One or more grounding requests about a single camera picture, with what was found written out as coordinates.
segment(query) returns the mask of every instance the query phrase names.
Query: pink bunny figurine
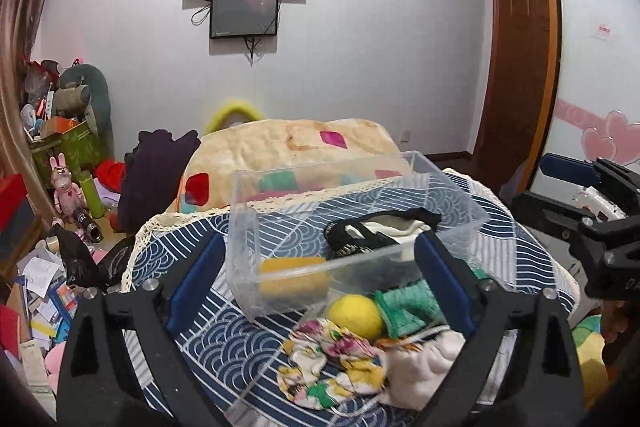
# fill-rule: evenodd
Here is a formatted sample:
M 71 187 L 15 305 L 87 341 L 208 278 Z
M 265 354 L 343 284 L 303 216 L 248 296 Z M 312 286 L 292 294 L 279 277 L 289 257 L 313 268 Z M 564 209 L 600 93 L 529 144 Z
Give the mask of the pink bunny figurine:
M 55 189 L 53 200 L 56 210 L 73 223 L 74 210 L 81 206 L 86 208 L 86 201 L 82 189 L 71 180 L 71 172 L 66 168 L 65 155 L 60 153 L 58 161 L 54 157 L 49 158 L 51 165 L 51 185 Z

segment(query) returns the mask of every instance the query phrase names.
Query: green storage box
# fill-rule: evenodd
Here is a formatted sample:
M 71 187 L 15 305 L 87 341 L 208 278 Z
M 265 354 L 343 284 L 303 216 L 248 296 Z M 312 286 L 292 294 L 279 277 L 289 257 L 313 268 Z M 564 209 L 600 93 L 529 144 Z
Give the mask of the green storage box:
M 95 168 L 107 158 L 107 147 L 103 140 L 89 130 L 86 122 L 62 134 L 52 134 L 44 140 L 35 141 L 30 144 L 30 149 L 38 174 L 47 188 L 53 188 L 49 164 L 52 156 L 57 157 L 61 152 L 65 155 L 66 168 L 76 183 L 82 167 L 91 165 Z

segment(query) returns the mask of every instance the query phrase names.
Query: stuffed toy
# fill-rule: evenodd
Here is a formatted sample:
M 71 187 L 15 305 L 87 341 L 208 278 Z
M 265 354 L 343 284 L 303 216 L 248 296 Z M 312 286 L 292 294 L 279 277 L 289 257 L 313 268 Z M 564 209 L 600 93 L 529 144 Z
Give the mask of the stuffed toy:
M 79 64 L 65 70 L 53 95 L 52 116 L 82 117 L 92 133 L 100 136 L 111 122 L 107 81 L 100 70 Z
M 66 168 L 65 155 L 60 153 L 58 160 L 54 157 L 49 158 L 51 165 L 51 185 L 55 190 L 53 199 L 56 210 L 62 216 L 73 223 L 74 211 L 81 206 L 86 208 L 86 200 L 82 189 L 71 180 L 71 172 Z

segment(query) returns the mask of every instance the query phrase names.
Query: curtain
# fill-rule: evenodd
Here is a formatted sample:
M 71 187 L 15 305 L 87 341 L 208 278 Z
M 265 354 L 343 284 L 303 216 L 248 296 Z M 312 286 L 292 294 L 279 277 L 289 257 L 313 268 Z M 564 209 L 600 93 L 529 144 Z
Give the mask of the curtain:
M 44 0 L 0 0 L 0 168 L 22 174 L 34 212 L 49 224 L 53 206 L 38 177 L 20 121 L 25 61 L 31 55 Z

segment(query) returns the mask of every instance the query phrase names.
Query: small monitor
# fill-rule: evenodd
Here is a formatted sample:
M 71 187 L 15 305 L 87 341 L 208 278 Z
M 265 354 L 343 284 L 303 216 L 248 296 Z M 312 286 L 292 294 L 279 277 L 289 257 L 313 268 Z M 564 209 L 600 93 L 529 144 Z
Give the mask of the small monitor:
M 279 0 L 211 0 L 209 37 L 258 37 L 278 33 Z

